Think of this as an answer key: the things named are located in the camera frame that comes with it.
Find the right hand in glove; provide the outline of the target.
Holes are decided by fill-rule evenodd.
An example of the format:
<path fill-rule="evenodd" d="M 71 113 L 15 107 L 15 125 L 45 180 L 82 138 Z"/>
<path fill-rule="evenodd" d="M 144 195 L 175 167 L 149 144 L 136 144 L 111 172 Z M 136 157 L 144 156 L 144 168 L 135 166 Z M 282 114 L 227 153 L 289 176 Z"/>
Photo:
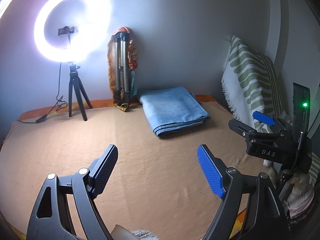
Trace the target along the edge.
<path fill-rule="evenodd" d="M 319 169 L 312 165 L 308 174 L 297 171 L 288 181 L 293 187 L 281 202 L 284 202 L 291 219 L 305 216 L 313 206 L 318 175 Z"/>

